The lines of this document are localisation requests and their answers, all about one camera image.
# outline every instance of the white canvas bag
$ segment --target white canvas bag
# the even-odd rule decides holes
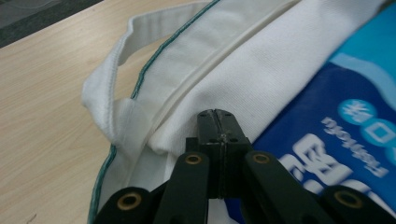
[[[232,112],[254,141],[383,2],[201,1],[131,18],[83,86],[82,103],[112,144],[89,223],[119,189],[153,190],[166,181],[203,110]],[[143,68],[132,97],[114,99],[118,66],[170,34]],[[223,201],[212,200],[208,223],[235,222]]]

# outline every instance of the bag handle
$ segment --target bag handle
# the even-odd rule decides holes
[[[130,98],[114,101],[118,67],[134,52],[173,34],[209,2],[194,2],[132,17],[129,19],[127,32],[85,80],[82,104],[88,108],[94,122],[111,143],[117,144],[122,121],[130,115],[134,107],[134,101]]]

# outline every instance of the green stitching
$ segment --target green stitching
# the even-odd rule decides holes
[[[169,39],[167,39],[163,44],[160,45],[160,47],[155,51],[154,55],[151,56],[151,58],[148,60],[148,62],[145,64],[145,66],[142,68],[142,70],[139,73],[139,78],[137,79],[136,86],[134,87],[134,92],[132,93],[131,98],[134,99],[137,97],[137,94],[139,93],[140,87],[143,84],[143,81],[145,79],[145,74],[149,70],[149,68],[152,66],[154,61],[160,56],[160,54],[163,52],[163,50],[168,47],[180,34],[182,34],[187,28],[189,28],[190,25],[192,25],[195,21],[197,21],[204,13],[206,13],[210,8],[212,8],[217,2],[220,0],[214,0],[210,4],[208,4],[206,7],[204,7],[200,12],[198,12],[193,18],[191,18],[186,24],[184,24],[180,29],[178,29]]]
[[[116,158],[116,155],[117,155],[117,149],[115,146],[111,145],[108,156],[103,162],[102,167],[100,168],[99,174],[96,177],[95,185],[92,190],[90,212],[88,214],[89,224],[92,224],[94,222],[96,214],[98,214],[99,200],[102,192],[102,185],[103,185],[103,180],[105,178],[105,173],[107,172],[107,169],[110,166],[111,162],[113,162],[114,158]]]

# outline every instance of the wooden table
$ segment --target wooden table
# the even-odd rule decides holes
[[[86,223],[109,143],[80,103],[82,82],[133,15],[190,0],[106,0],[0,49],[0,223]],[[158,47],[120,68],[129,96]]]

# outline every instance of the blue plastic bag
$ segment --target blue plastic bag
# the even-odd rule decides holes
[[[396,217],[394,22],[396,4],[350,37],[253,146],[312,192],[346,185]]]

